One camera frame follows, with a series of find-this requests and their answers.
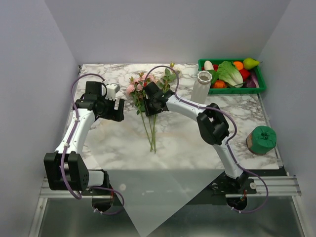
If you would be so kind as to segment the pink flower bouquet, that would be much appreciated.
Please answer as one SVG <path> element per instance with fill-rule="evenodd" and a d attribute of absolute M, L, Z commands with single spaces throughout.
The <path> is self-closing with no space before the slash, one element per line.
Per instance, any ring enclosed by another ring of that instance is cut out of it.
<path fill-rule="evenodd" d="M 130 77 L 129 86 L 126 89 L 126 95 L 132 97 L 135 107 L 137 108 L 136 114 L 141 116 L 142 123 L 147 135 L 148 142 L 150 144 L 150 151 L 156 152 L 156 121 L 157 116 L 147 116 L 145 115 L 145 100 L 148 98 L 143 87 L 147 84 L 153 82 L 155 83 L 163 92 L 170 89 L 170 84 L 180 76 L 181 71 L 175 64 L 171 62 L 169 67 L 164 70 L 160 77 L 156 77 L 153 74 L 146 72 L 139 72 L 138 76 Z"/>

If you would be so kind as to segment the white wrapping paper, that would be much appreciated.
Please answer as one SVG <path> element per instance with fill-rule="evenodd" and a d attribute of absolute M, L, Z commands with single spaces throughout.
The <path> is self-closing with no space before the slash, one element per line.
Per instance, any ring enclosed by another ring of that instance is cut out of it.
<path fill-rule="evenodd" d="M 155 152 L 142 121 L 128 113 L 122 122 L 102 121 L 89 131 L 86 163 L 109 173 L 125 199 L 140 236 L 148 236 L 209 185 L 223 166 L 195 121 L 176 113 L 158 116 Z"/>

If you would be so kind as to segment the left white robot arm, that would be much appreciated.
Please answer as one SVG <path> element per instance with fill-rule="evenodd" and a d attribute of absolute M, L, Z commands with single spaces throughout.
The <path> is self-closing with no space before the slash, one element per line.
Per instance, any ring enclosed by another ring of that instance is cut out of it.
<path fill-rule="evenodd" d="M 102 169 L 88 169 L 81 153 L 88 132 L 98 119 L 123 121 L 124 100 L 116 100 L 119 89 L 117 83 L 86 82 L 85 93 L 74 102 L 71 123 L 64 138 L 43 160 L 51 190 L 69 191 L 77 199 L 81 191 L 92 189 L 99 195 L 109 191 L 108 173 Z"/>

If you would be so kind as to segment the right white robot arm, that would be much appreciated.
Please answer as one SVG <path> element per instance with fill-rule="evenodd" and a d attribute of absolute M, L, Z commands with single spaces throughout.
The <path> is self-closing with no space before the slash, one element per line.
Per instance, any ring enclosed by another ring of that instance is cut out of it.
<path fill-rule="evenodd" d="M 229 124 L 225 119 L 226 113 L 212 103 L 198 104 L 177 96 L 173 91 L 163 92 L 155 83 L 144 87 L 144 99 L 147 116 L 156 115 L 164 111 L 175 112 L 197 122 L 203 141 L 212 145 L 217 152 L 225 169 L 224 177 L 218 181 L 219 191 L 225 194 L 237 194 L 250 191 L 252 180 L 249 173 L 241 168 L 228 145 Z"/>

